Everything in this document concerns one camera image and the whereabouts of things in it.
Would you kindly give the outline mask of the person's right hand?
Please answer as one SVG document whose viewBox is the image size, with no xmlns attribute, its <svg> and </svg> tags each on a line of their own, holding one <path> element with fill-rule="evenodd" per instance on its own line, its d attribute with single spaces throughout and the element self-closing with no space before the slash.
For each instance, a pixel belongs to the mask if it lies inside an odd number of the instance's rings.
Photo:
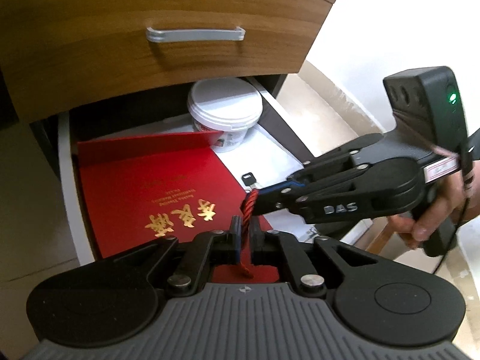
<svg viewBox="0 0 480 360">
<path fill-rule="evenodd" d="M 456 172 L 442 180 L 435 200 L 420 219 L 393 215 L 387 218 L 385 230 L 399 234 L 407 247 L 416 249 L 430 238 L 445 219 L 451 218 L 456 222 L 466 200 L 462 174 Z"/>
</svg>

